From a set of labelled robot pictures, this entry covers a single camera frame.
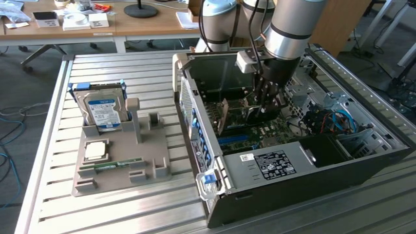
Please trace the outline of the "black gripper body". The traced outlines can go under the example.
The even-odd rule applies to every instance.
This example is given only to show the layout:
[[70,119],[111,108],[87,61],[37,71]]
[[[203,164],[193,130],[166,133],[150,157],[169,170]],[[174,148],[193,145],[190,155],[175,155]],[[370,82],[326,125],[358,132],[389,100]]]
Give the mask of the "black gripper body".
[[298,62],[299,57],[289,60],[279,58],[265,59],[261,65],[261,77],[266,81],[277,84],[278,87],[283,87],[286,82],[291,78]]

